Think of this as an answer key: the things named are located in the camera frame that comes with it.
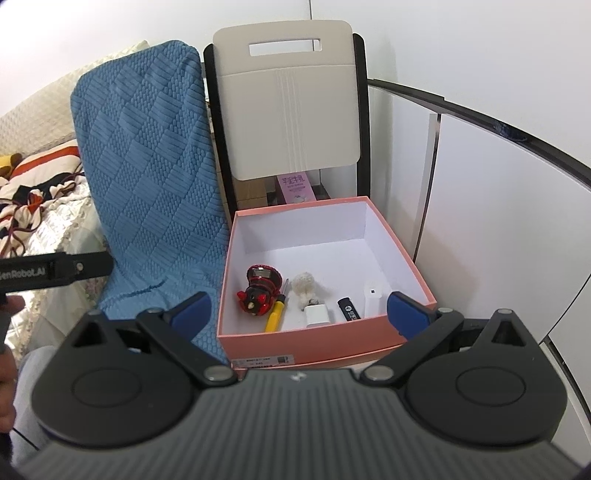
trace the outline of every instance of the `white logo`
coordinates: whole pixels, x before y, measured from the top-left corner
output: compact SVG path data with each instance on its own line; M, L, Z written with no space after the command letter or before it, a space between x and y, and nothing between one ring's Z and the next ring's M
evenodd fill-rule
M0 280L14 280L15 278L28 278L28 277L42 277L45 276L45 267L29 268L28 270L11 270L8 272L0 273Z
M301 382L302 380L305 380L307 376L308 375L306 375L304 372L298 372L295 375L290 375L290 378L294 382Z

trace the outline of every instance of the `human hand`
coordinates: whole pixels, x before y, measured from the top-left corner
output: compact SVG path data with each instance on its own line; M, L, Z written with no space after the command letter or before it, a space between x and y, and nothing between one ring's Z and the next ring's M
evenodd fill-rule
M25 307L25 300L18 295L7 297L7 303L0 310L15 315ZM14 409L14 395L17 392L17 365L10 348L0 355L0 433L9 433L14 427L17 411Z

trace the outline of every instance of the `barcode label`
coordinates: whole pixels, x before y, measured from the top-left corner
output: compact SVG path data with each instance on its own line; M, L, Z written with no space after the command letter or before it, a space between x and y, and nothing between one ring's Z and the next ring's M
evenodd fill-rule
M295 365L293 355L260 356L256 358L235 358L232 360L234 368L265 368Z

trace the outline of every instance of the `open cardboard box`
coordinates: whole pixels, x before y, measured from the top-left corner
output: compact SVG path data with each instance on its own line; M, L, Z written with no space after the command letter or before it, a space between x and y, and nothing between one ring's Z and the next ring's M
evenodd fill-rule
M280 330L264 333L268 315L251 316L236 292L254 264L283 279L308 271L319 285L332 324L306 328L293 292ZM337 301L349 297L363 316L366 282L382 287L380 315L347 322ZM217 336L234 367L341 367L375 360L405 339L390 324L386 303L399 290L435 306L435 298L392 229L367 197L280 205L236 213L219 309Z

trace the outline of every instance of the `person's leg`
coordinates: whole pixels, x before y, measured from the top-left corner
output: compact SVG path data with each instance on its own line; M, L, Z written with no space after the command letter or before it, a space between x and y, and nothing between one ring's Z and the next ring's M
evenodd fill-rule
M17 419L14 428L38 449L41 449L48 442L48 438L37 423L35 414L31 409L31 393L37 379L45 370L55 352L56 348L54 346L43 346L33 350L22 359L18 368L17 394L14 398ZM12 464L14 466L18 466L35 453L35 449L14 430L10 432L10 438L12 440Z

